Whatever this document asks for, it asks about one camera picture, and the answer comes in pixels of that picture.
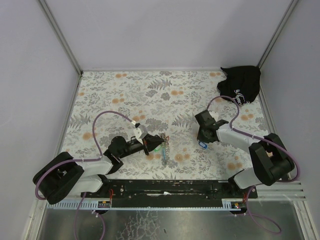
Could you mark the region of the blue keyring handle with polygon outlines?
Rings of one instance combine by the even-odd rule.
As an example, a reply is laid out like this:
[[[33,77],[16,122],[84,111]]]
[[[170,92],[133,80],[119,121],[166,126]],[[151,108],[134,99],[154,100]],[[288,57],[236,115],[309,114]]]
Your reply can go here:
[[[167,154],[166,154],[166,147],[163,146],[162,147],[162,159],[163,159],[163,164],[166,165],[167,164]]]

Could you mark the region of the blue key tag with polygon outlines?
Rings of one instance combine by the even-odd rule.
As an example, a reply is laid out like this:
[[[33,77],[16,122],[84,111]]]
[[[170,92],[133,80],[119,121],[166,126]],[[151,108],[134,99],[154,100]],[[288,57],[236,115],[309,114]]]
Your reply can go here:
[[[204,142],[201,142],[201,141],[198,142],[198,145],[199,145],[200,147],[202,147],[203,149],[207,149],[207,148],[208,148],[207,144],[204,143]]]

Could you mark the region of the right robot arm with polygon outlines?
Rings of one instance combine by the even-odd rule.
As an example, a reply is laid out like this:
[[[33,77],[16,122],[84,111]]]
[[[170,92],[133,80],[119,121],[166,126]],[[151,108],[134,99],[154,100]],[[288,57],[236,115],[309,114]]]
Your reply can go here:
[[[216,121],[208,110],[196,114],[195,119],[199,125],[199,142],[227,143],[250,155],[252,167],[229,179],[237,188],[246,189],[259,184],[271,186],[295,169],[294,161],[278,135],[271,133],[261,138],[236,130],[226,120]]]

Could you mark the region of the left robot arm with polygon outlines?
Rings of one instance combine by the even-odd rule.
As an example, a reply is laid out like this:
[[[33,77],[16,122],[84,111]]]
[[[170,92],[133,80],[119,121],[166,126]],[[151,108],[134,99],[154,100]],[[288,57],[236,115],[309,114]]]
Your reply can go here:
[[[140,151],[149,155],[164,142],[158,135],[146,134],[142,141],[134,136],[129,141],[116,136],[101,158],[94,161],[76,160],[67,151],[62,152],[33,177],[35,196],[53,205],[68,195],[95,193],[103,185],[102,175],[114,174],[123,166],[122,158]]]

